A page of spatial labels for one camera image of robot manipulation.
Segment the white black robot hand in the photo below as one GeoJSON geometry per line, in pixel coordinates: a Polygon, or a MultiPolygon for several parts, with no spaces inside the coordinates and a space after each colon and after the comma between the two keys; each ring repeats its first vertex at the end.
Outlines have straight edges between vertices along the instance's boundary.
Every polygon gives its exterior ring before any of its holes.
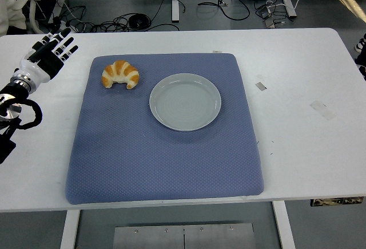
{"type": "Polygon", "coordinates": [[[59,33],[46,34],[24,55],[10,81],[24,84],[33,92],[41,83],[52,80],[78,49],[72,45],[74,38],[70,33],[67,27],[59,33]]]}

